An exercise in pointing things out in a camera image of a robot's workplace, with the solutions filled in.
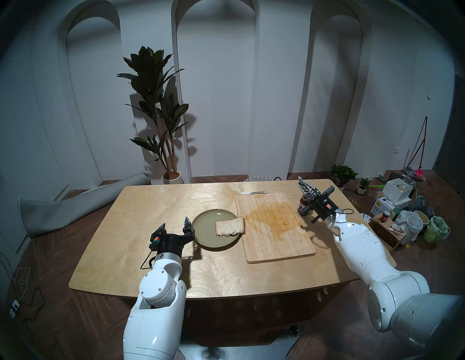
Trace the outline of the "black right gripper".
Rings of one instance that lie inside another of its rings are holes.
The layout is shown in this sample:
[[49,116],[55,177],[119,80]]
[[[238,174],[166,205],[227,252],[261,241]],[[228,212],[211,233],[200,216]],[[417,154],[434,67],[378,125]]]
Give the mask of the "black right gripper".
[[306,216],[310,211],[315,211],[317,216],[312,220],[316,222],[319,218],[325,220],[329,216],[335,216],[339,207],[329,198],[335,188],[330,186],[323,193],[317,188],[306,183],[298,177],[298,185],[303,196],[301,197],[301,216]]

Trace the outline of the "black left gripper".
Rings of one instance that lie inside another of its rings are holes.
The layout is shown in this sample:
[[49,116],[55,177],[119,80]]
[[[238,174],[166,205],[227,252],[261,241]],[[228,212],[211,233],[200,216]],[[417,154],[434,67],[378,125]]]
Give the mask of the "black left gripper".
[[150,237],[150,250],[157,254],[171,253],[182,255],[186,244],[194,241],[192,223],[186,216],[184,220],[183,235],[166,233],[165,223],[162,223]]

